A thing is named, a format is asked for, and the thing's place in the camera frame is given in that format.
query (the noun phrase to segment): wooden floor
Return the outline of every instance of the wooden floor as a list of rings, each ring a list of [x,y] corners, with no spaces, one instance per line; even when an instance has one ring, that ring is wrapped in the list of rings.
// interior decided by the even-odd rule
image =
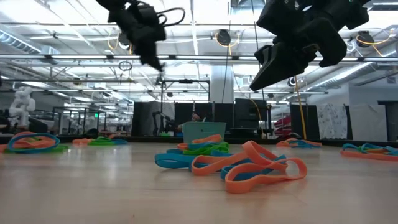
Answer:
[[[397,223],[398,162],[342,158],[333,147],[269,146],[276,154],[302,158],[307,178],[233,195],[217,175],[157,167],[154,155],[173,147],[2,155],[0,223]],[[297,170],[290,166],[288,172]]]

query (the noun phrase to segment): plastic bin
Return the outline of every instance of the plastic bin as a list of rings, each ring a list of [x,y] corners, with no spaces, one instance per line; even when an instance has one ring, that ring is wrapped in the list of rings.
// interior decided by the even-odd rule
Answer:
[[[226,123],[222,122],[186,122],[182,125],[184,143],[220,134],[224,141]]]

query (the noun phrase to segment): ceiling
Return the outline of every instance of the ceiling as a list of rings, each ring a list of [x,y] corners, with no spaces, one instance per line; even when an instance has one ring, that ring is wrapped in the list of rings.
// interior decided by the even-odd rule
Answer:
[[[272,44],[274,35],[265,29],[256,27],[261,7],[259,1],[253,1],[256,5],[248,10],[234,11],[228,15],[229,2],[227,0],[148,0],[146,3],[154,6],[156,11],[163,11],[173,7],[182,7],[186,15],[183,22],[177,26],[167,27],[167,40],[157,43],[159,55],[226,55],[227,48],[220,46],[213,38],[219,29],[229,29],[233,42],[237,44],[231,48],[231,55],[253,56],[258,47],[265,44]],[[367,30],[374,37],[376,42],[388,41],[378,45],[378,49],[384,49],[396,42],[395,28],[398,24],[398,13],[395,1],[373,1],[367,4],[369,8],[369,22],[354,30],[342,29],[339,34],[343,39],[349,40],[355,37],[360,30]],[[115,24],[108,24],[108,12],[95,0],[1,0],[0,1],[0,23],[13,34],[16,34],[26,41],[31,41],[39,46],[51,46],[59,54],[115,54],[126,55],[129,49],[122,49],[116,43],[119,28]],[[177,21],[181,18],[181,12],[175,11],[167,14],[168,21]],[[20,54],[21,51],[3,46],[0,53]],[[349,46],[348,57],[374,56],[380,57],[372,47],[353,49]],[[217,65],[225,66],[225,63],[215,64],[207,61],[183,61],[168,60],[164,78],[168,80],[192,79],[209,80],[212,67]],[[158,73],[153,68],[141,66],[139,62],[131,60],[133,69],[122,71],[118,66],[103,66],[103,61],[73,61],[60,60],[65,66],[52,67],[49,63],[38,60],[13,60],[13,65],[18,65],[21,70],[13,73],[8,78],[43,79],[50,78],[50,74],[56,74],[58,79],[85,78],[97,80],[97,85],[107,90],[142,90],[141,93],[118,93],[118,96],[103,98],[101,92],[84,93],[85,98],[92,98],[95,101],[115,103],[121,99],[132,101],[150,101],[160,99],[160,93],[144,93],[146,90],[158,90],[155,86],[155,79]],[[5,68],[9,61],[1,60],[0,66]],[[243,97],[240,91],[249,91],[249,83],[259,70],[256,63],[239,62],[231,65],[235,74],[235,97]],[[334,72],[342,67],[352,65],[339,64],[334,67],[319,68],[309,66],[305,73],[298,76],[300,86],[313,85],[320,82],[325,75]],[[30,73],[21,71],[29,68]],[[104,83],[107,80],[131,79],[137,83]],[[84,83],[76,86],[72,83],[47,83],[48,87],[68,89],[89,89],[94,83]],[[207,85],[197,83],[187,85],[174,83],[169,90],[207,90]],[[287,81],[266,87],[267,91],[293,91]],[[65,100],[70,96],[82,96],[81,93],[63,92]],[[260,98],[260,93],[245,94],[251,98]],[[279,101],[286,98],[285,95],[275,95],[272,100]],[[166,100],[207,100],[206,92],[203,93],[178,93],[173,98],[165,96]]]

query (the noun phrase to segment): pile of rubber bands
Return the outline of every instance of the pile of rubber bands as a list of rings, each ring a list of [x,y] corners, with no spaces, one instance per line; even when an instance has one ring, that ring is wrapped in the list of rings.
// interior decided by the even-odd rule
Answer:
[[[355,149],[357,152],[347,151],[347,149]],[[363,144],[361,147],[352,144],[344,144],[340,154],[346,157],[398,161],[398,149],[394,149],[390,146],[375,146],[369,143]]]
[[[155,163],[163,168],[179,169],[188,168],[193,175],[210,175],[220,172],[225,181],[226,191],[234,194],[250,192],[259,184],[273,184],[285,180],[298,180],[307,175],[307,166],[299,158],[286,159],[284,155],[276,156],[254,141],[242,145],[243,151],[229,154],[223,147],[218,136],[193,141],[192,144],[180,144],[179,149],[170,149],[165,154],[155,155]],[[207,147],[205,154],[187,154],[186,151],[196,151]],[[298,165],[299,175],[288,176],[285,174],[287,161]],[[282,175],[269,175],[273,170],[280,171]]]
[[[285,141],[278,142],[277,147],[292,147],[292,148],[319,148],[322,147],[322,143],[311,142],[308,140],[298,140],[296,138],[290,138]]]
[[[125,140],[113,138],[114,135],[109,138],[100,136],[97,139],[75,139],[72,143],[78,146],[119,146],[127,144]]]
[[[69,148],[59,144],[60,140],[54,135],[27,131],[13,136],[8,144],[0,145],[0,152],[18,154],[61,153]]]

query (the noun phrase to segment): black cable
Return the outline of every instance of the black cable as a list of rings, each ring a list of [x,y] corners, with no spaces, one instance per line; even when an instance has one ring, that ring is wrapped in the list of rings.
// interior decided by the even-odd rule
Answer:
[[[181,11],[183,12],[182,18],[181,18],[178,22],[174,22],[174,23],[171,23],[171,24],[165,24],[166,21],[167,21],[167,16],[163,15],[163,13],[171,12],[171,11],[176,11],[176,10],[181,10]],[[171,9],[168,9],[168,10],[164,10],[164,11],[158,12],[157,14],[158,14],[158,17],[161,17],[161,16],[164,16],[164,17],[165,17],[165,22],[163,23],[163,26],[164,26],[164,27],[178,25],[178,24],[180,24],[180,23],[185,19],[185,9],[184,9],[184,8],[181,8],[181,7],[175,7],[175,8],[171,8]]]
[[[231,19],[229,20],[229,28],[228,28],[228,33],[231,33]],[[224,103],[224,94],[225,94],[225,85],[226,85],[226,71],[228,69],[228,54],[229,54],[229,47],[226,48],[226,63],[225,63],[225,75],[224,75],[224,89],[223,89],[223,99],[221,100],[221,103]]]
[[[254,17],[254,5],[253,5],[253,0],[251,0],[251,10],[253,12],[253,17]],[[254,33],[256,34],[256,44],[257,44],[257,50],[259,50],[259,39],[257,37],[257,25],[256,22],[254,22]],[[264,96],[264,88],[261,89],[262,92],[262,100],[263,102],[266,101],[266,97]]]

